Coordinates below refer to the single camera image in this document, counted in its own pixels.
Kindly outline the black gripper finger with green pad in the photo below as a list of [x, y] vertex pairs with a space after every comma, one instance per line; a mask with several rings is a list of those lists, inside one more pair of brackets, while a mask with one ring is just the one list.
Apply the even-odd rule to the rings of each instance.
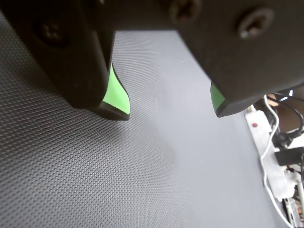
[[127, 121], [130, 98], [112, 62], [115, 33], [99, 0], [3, 0], [0, 10], [62, 97], [76, 109]]
[[212, 82], [218, 117], [304, 82], [301, 0], [168, 0], [166, 10]]

